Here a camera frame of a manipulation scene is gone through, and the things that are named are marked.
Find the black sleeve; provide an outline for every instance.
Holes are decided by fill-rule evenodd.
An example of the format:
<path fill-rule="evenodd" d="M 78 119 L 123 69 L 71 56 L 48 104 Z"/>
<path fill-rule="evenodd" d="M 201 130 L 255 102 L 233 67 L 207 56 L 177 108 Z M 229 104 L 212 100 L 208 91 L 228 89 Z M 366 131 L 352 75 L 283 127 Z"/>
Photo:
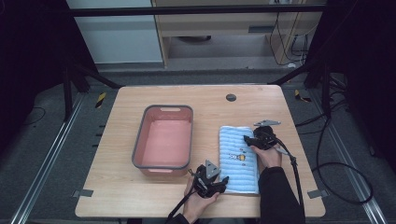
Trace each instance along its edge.
<path fill-rule="evenodd" d="M 304 223 L 303 211 L 282 167 L 266 168 L 259 179 L 261 223 Z"/>
<path fill-rule="evenodd" d="M 169 222 L 166 222 L 166 224 L 190 224 L 189 221 L 180 213 L 177 214 L 174 218 L 172 218 Z"/>

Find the person's left hand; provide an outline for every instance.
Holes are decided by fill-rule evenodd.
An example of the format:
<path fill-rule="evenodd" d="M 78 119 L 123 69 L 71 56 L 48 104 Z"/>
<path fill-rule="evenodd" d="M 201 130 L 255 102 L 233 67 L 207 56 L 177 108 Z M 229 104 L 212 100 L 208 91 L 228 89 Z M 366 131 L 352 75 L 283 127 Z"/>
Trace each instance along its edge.
<path fill-rule="evenodd" d="M 187 187 L 184 190 L 184 195 L 187 195 L 191 189 L 193 177 L 189 178 Z M 201 214 L 206 210 L 206 208 L 214 203 L 219 197 L 219 193 L 215 193 L 211 198 L 202 198 L 198 193 L 193 193 L 190 198 L 184 203 L 183 216 L 189 221 L 189 223 L 194 223 Z"/>

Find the black cable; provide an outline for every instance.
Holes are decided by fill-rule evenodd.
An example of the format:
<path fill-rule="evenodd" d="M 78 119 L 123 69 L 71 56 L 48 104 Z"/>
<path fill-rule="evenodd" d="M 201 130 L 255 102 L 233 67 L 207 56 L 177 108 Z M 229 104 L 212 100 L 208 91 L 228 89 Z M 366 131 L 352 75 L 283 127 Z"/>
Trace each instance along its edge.
<path fill-rule="evenodd" d="M 367 178 L 361 171 L 357 170 L 356 168 L 354 168 L 354 167 L 352 167 L 352 166 L 350 166 L 350 165 L 347 165 L 347 164 L 344 164 L 344 163 L 341 163 L 341 162 L 325 162 L 325 163 L 319 165 L 319 149 L 320 149 L 320 145 L 321 145 L 321 141 L 322 141 L 322 138 L 323 138 L 324 131 L 325 131 L 326 127 L 328 126 L 328 123 L 330 122 L 330 120 L 331 120 L 331 119 L 329 119 L 329 118 L 326 119 L 325 125 L 323 126 L 322 132 L 320 133 L 320 137 L 319 137 L 319 140 L 318 140 L 318 147 L 317 147 L 317 156 L 316 156 L 317 167 L 313 168 L 313 169 L 312 169 L 312 172 L 317 171 L 317 172 L 318 172 L 318 176 L 319 176 L 320 180 L 322 181 L 323 185 L 324 185 L 333 195 L 335 195 L 335 196 L 338 197 L 339 199 L 341 199 L 341 200 L 343 200 L 343 201 L 345 201 L 345 202 L 347 202 L 347 203 L 352 203 L 352 204 L 357 204 L 357 205 L 362 205 L 362 204 L 364 204 L 364 203 L 368 203 L 368 202 L 370 202 L 370 200 L 371 200 L 371 199 L 373 198 L 373 196 L 374 196 L 374 189 L 373 189 L 372 184 L 371 184 L 370 181 L 368 180 L 368 178 Z M 326 183 L 326 181 L 324 181 L 323 176 L 321 175 L 321 172 L 320 172 L 320 168 L 323 167 L 323 166 L 327 166 L 327 165 L 343 165 L 343 166 L 346 166 L 346 167 L 348 167 L 349 169 L 352 169 L 352 170 L 354 170 L 355 172 L 357 172 L 360 176 L 363 177 L 364 181 L 365 181 L 366 184 L 369 186 L 370 195 L 369 195 L 365 200 L 363 200 L 363 201 L 353 201 L 353 200 L 349 200 L 349 199 L 347 199 L 347 198 L 345 198 L 345 197 L 342 197 L 340 194 L 336 193 L 332 188 L 330 188 L 330 187 L 328 186 L 328 184 Z"/>
<path fill-rule="evenodd" d="M 299 135 L 304 135 L 304 134 L 312 134 L 312 133 L 320 133 L 320 132 L 321 132 L 321 130 L 310 132 L 310 133 L 298 133 L 298 134 Z"/>
<path fill-rule="evenodd" d="M 293 42 L 291 42 L 290 52 L 294 56 L 301 57 L 304 53 L 306 54 L 308 52 L 308 50 L 306 50 L 306 49 L 298 49 L 298 50 L 294 49 L 294 45 L 296 43 L 297 38 L 298 38 L 298 35 L 295 35 L 294 38 L 293 38 Z"/>
<path fill-rule="evenodd" d="M 300 183 L 300 176 L 298 174 L 298 170 L 297 170 L 297 160 L 294 156 L 291 155 L 291 153 L 289 152 L 289 150 L 286 148 L 285 144 L 283 144 L 283 142 L 275 137 L 276 142 L 283 147 L 283 149 L 285 149 L 285 151 L 288 153 L 288 156 L 290 158 L 290 164 L 293 167 L 293 172 L 294 172 L 294 176 L 296 179 L 296 186 L 297 186 L 297 192 L 298 192 L 298 198 L 299 198 L 299 203 L 300 203 L 300 207 L 301 210 L 303 212 L 303 218 L 304 218 L 304 222 L 305 222 L 305 208 L 304 208 L 304 199 L 303 199 L 303 192 L 301 190 L 301 183 Z"/>
<path fill-rule="evenodd" d="M 345 95 L 346 92 L 345 92 L 345 91 L 334 91 L 334 92 L 332 92 L 332 93 L 330 94 L 330 97 L 334 96 L 335 94 L 343 94 L 343 95 Z"/>
<path fill-rule="evenodd" d="M 195 181 L 196 181 L 196 176 L 194 177 L 193 181 L 192 181 L 192 185 L 191 188 L 189 190 L 189 192 L 183 197 L 183 199 L 181 199 L 181 201 L 176 205 L 176 207 L 174 208 L 174 210 L 172 210 L 172 212 L 169 214 L 168 218 L 165 221 L 165 224 L 168 223 L 173 216 L 175 215 L 175 213 L 178 211 L 178 209 L 181 207 L 181 205 L 183 205 L 192 194 L 196 193 L 197 191 L 193 191 L 194 190 L 194 186 L 195 186 Z"/>
<path fill-rule="evenodd" d="M 337 106 L 339 106 L 339 105 L 341 105 L 341 104 L 344 104 L 345 102 L 346 102 L 346 100 L 342 100 L 342 101 L 336 103 L 335 105 L 332 105 L 332 107 L 331 107 L 332 112 L 335 111 L 335 110 L 333 110 L 333 109 L 335 109 Z M 318 120 L 318 119 L 321 119 L 321 118 L 322 118 L 323 116 L 325 116 L 325 115 L 326 115 L 325 113 L 319 114 L 319 115 L 317 115 L 317 116 L 315 116 L 315 117 L 313 117 L 313 118 L 311 118 L 311 119 L 307 119 L 307 120 L 305 120 L 305 121 L 303 121 L 303 122 L 301 122 L 301 123 L 295 124 L 294 126 L 295 126 L 296 128 L 298 128 L 298 127 L 301 127 L 301 126 L 310 124 L 310 123 L 312 123 L 312 122 L 314 122 L 314 121 L 316 121 L 316 120 Z"/>
<path fill-rule="evenodd" d="M 37 122 L 39 122 L 41 119 L 43 119 L 44 116 L 46 116 L 46 113 L 47 113 L 47 112 L 46 112 L 46 110 L 45 110 L 43 107 L 35 106 L 35 107 L 33 107 L 33 109 L 41 109 L 41 110 L 43 111 L 43 114 L 41 115 L 40 118 L 38 118 L 38 119 L 36 119 L 36 120 L 34 120 L 34 121 L 32 121 L 32 122 L 29 122 L 29 123 L 23 123 L 23 125 L 31 125 L 31 124 L 37 123 Z"/>
<path fill-rule="evenodd" d="M 308 56 L 307 53 L 308 53 L 308 35 L 305 35 L 304 50 L 303 50 L 303 59 L 304 59 L 303 63 L 305 63 L 306 57 Z"/>
<path fill-rule="evenodd" d="M 332 82 L 332 85 L 336 89 L 338 89 L 340 91 L 346 91 L 347 90 L 346 85 L 344 83 L 342 83 L 341 81 L 339 81 L 338 79 L 336 79 L 335 77 L 330 76 L 330 80 Z"/>
<path fill-rule="evenodd" d="M 269 38 L 269 41 L 270 41 L 270 49 L 271 49 L 271 51 L 273 52 L 273 55 L 274 55 L 274 58 L 275 58 L 275 52 L 274 52 L 274 49 L 273 49 L 273 47 L 272 47 L 272 36 L 273 36 L 273 33 L 274 33 L 275 28 L 277 27 L 277 31 L 278 31 L 278 33 L 279 33 L 280 43 L 282 44 L 282 48 L 283 48 L 283 53 L 285 54 L 286 58 L 290 60 L 290 62 L 288 62 L 288 63 L 279 63 L 279 62 L 275 59 L 277 65 L 287 65 L 287 64 L 289 64 L 289 63 L 296 63 L 296 62 L 299 62 L 298 60 L 293 60 L 293 59 L 289 58 L 288 54 L 286 53 L 285 45 L 284 45 L 284 43 L 283 43 L 283 39 L 282 39 L 281 34 L 280 34 L 278 21 L 279 21 L 279 12 L 276 13 L 276 21 L 275 21 L 275 24 L 274 24 L 274 29 L 273 29 L 273 31 L 271 32 L 271 35 L 270 35 L 270 38 Z"/>

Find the wrist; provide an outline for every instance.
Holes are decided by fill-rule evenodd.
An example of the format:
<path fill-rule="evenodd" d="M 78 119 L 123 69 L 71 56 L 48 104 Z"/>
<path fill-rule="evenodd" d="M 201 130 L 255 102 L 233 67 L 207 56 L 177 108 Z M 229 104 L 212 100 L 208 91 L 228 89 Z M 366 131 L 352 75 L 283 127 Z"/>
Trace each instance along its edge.
<path fill-rule="evenodd" d="M 194 222 L 198 219 L 198 217 L 196 217 L 196 216 L 194 216 L 193 214 L 190 214 L 190 213 L 188 213 L 188 212 L 183 212 L 183 217 L 186 218 L 186 220 L 187 220 L 190 224 L 194 223 Z"/>

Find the white cabinet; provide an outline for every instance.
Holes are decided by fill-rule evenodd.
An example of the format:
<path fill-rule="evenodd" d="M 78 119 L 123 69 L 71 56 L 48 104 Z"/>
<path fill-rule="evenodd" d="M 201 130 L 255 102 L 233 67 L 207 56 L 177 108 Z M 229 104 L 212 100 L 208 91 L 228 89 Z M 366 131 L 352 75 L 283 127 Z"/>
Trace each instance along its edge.
<path fill-rule="evenodd" d="M 150 0 L 67 0 L 70 8 L 151 7 Z M 76 17 L 93 61 L 99 65 L 162 63 L 153 16 Z"/>

